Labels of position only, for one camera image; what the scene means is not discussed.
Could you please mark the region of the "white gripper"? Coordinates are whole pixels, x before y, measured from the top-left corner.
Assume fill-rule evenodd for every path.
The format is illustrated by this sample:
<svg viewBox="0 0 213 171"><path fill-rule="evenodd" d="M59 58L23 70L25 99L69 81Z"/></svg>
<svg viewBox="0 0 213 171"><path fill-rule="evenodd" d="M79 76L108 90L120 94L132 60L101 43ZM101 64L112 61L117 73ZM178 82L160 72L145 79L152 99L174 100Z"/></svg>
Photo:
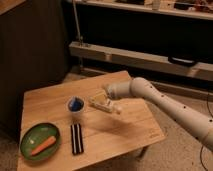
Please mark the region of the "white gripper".
<svg viewBox="0 0 213 171"><path fill-rule="evenodd" d="M103 89L107 95L104 92L100 92L94 96L94 100L100 104L105 104L108 97L110 99L122 99L131 96L129 82L105 84Z"/></svg>

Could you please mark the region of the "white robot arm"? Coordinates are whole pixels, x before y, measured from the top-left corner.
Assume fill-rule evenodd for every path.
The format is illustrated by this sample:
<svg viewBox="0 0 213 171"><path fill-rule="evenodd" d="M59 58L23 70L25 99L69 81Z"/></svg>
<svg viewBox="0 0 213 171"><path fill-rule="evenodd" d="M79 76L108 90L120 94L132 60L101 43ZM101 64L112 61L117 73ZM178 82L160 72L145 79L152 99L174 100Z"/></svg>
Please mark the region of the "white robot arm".
<svg viewBox="0 0 213 171"><path fill-rule="evenodd" d="M111 100L142 98L151 102L213 152L213 118L161 93L148 80L136 77L125 82L103 84L102 88Z"/></svg>

